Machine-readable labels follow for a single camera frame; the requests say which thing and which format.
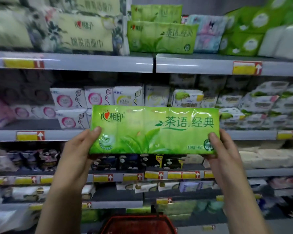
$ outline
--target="red shopping basket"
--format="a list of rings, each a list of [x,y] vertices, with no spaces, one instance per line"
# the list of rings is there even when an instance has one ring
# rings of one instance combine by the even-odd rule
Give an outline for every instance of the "red shopping basket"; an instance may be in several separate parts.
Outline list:
[[[100,234],[177,234],[162,214],[113,216],[101,228]]]

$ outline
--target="hand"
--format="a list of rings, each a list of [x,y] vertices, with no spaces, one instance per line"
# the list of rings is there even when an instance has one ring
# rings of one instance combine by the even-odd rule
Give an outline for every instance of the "hand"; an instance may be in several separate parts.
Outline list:
[[[241,156],[230,135],[220,129],[220,139],[213,132],[208,137],[218,157],[207,160],[223,194],[231,196],[241,189],[250,189]]]
[[[65,143],[63,153],[54,175],[52,188],[73,189],[82,192],[86,184],[92,160],[88,152],[101,134],[101,127],[85,130]]]

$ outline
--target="green tissue pack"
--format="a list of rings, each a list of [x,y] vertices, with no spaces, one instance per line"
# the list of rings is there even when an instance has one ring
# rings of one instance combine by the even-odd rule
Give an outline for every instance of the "green tissue pack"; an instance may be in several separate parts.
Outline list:
[[[182,5],[131,5],[131,19],[181,23]]]
[[[102,128],[89,153],[213,154],[210,132],[219,136],[215,108],[94,105],[91,129]]]
[[[128,21],[131,52],[192,54],[198,25]]]

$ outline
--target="forearm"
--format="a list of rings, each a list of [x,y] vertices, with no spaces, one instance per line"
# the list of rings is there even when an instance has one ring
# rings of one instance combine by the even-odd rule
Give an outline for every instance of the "forearm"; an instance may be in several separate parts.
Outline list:
[[[80,234],[81,192],[51,187],[35,234]]]
[[[234,192],[224,194],[225,211],[230,234],[268,234],[262,212],[247,184]]]

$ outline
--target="heart logo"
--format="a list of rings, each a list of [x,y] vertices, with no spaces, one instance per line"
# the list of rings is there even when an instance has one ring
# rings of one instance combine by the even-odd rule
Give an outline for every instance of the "heart logo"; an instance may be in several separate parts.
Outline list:
[[[105,113],[104,114],[104,117],[106,118],[106,119],[108,119],[108,116],[110,115],[110,112],[107,112],[107,113]]]

